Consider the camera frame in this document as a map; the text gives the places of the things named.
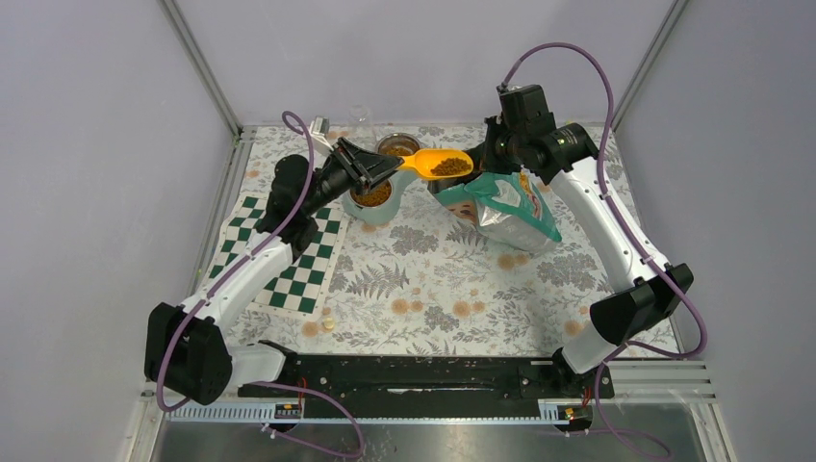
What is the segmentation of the yellow plastic scoop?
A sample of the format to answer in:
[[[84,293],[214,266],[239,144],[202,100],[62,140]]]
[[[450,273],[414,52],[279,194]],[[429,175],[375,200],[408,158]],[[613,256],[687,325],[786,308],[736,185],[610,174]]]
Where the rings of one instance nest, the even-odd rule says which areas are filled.
[[[471,174],[474,162],[462,150],[425,148],[410,156],[401,157],[401,164],[397,169],[411,171],[423,180],[437,181]]]

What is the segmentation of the teal dog food bag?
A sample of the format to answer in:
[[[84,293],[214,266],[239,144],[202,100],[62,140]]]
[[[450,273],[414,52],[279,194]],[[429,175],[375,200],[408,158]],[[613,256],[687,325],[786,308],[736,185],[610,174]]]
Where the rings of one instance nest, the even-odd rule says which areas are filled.
[[[434,198],[480,235],[529,253],[562,242],[543,196],[523,172],[475,173],[430,181]]]

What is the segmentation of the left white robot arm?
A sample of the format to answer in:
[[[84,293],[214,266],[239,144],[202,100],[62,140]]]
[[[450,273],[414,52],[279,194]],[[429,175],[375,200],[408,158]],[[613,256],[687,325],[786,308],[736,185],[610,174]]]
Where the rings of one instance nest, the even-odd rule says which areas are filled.
[[[225,391],[262,382],[284,396],[297,386],[297,368],[275,343],[228,346],[227,328],[269,281],[293,265],[319,228],[315,214],[351,190],[379,186],[405,162],[362,149],[346,139],[330,146],[324,163],[288,155],[275,165],[266,211],[246,249],[208,285],[178,305],[158,304],[150,313],[144,375],[156,385],[161,408],[165,390],[207,405]]]

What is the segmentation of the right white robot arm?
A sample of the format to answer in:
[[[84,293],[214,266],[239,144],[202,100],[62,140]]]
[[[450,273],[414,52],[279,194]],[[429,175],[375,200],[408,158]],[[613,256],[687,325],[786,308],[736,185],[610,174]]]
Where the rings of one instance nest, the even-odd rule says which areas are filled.
[[[500,112],[486,118],[485,139],[469,154],[481,171],[526,169],[548,185],[589,238],[613,290],[591,305],[590,326],[553,355],[553,387],[574,397],[589,385],[589,371],[675,311],[694,276],[687,265],[670,263],[632,214],[615,205],[601,149],[583,126],[557,126],[540,86],[500,86],[497,95]]]

